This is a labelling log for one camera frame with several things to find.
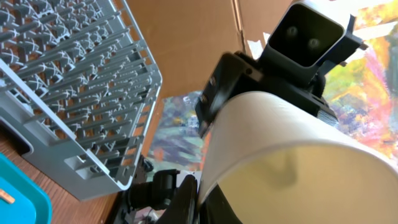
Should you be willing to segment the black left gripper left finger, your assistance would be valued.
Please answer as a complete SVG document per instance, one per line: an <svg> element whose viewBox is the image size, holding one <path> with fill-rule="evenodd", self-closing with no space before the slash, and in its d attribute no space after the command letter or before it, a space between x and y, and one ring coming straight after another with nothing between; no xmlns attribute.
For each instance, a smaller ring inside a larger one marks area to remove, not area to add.
<svg viewBox="0 0 398 224"><path fill-rule="evenodd" d="M187 175L156 224L192 224L197 195L197 180L193 175Z"/></svg>

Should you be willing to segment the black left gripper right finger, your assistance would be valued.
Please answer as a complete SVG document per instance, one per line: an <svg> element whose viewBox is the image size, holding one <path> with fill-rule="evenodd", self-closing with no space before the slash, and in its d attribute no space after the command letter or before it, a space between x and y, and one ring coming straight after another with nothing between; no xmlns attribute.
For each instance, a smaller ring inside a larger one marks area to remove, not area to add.
<svg viewBox="0 0 398 224"><path fill-rule="evenodd" d="M242 224L218 185L201 205L198 222L199 224Z"/></svg>

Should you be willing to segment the white paper cup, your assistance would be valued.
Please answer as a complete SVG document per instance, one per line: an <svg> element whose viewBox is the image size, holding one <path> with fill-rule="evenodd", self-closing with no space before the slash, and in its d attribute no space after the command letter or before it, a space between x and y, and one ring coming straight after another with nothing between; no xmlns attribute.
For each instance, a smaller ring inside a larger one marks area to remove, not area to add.
<svg viewBox="0 0 398 224"><path fill-rule="evenodd" d="M397 166L270 93L218 113L198 204L220 188L243 223L396 223Z"/></svg>

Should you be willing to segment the wooden chopstick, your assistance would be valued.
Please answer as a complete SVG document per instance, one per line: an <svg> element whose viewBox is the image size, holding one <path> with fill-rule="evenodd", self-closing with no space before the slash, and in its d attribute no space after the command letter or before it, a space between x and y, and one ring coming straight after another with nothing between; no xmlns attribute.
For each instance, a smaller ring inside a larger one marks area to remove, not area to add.
<svg viewBox="0 0 398 224"><path fill-rule="evenodd" d="M15 198L9 195L6 191L3 189L0 190L0 198L3 199L5 202L8 204L13 204L15 202Z"/></svg>

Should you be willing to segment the black robot base joint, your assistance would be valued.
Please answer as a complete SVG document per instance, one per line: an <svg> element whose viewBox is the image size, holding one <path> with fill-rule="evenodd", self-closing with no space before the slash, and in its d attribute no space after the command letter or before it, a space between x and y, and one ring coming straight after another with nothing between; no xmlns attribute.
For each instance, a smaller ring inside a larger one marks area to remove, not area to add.
<svg viewBox="0 0 398 224"><path fill-rule="evenodd" d="M150 207L153 210L164 210L169 206L178 190L177 176L180 171L160 170L151 181L147 181L147 175L153 170L153 163L140 156L131 186L118 193L106 223L132 223L140 209Z"/></svg>

